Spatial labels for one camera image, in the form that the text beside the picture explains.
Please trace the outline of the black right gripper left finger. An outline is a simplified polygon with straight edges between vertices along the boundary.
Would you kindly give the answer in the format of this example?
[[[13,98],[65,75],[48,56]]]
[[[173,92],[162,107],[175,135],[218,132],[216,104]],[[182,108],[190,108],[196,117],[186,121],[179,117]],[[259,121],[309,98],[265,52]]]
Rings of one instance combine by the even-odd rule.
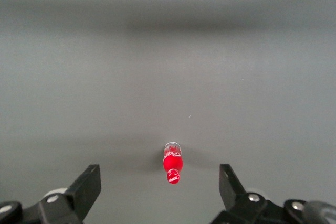
[[[49,191],[28,208],[1,202],[1,223],[83,223],[100,192],[100,166],[89,165],[69,187]]]

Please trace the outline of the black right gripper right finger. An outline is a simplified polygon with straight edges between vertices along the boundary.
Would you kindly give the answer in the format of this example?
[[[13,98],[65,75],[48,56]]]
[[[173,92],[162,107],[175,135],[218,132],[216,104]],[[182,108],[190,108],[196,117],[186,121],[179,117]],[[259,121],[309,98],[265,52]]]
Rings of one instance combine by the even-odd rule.
[[[212,223],[304,223],[304,200],[290,199],[283,206],[257,192],[246,191],[229,164],[219,166],[219,193],[225,209]]]

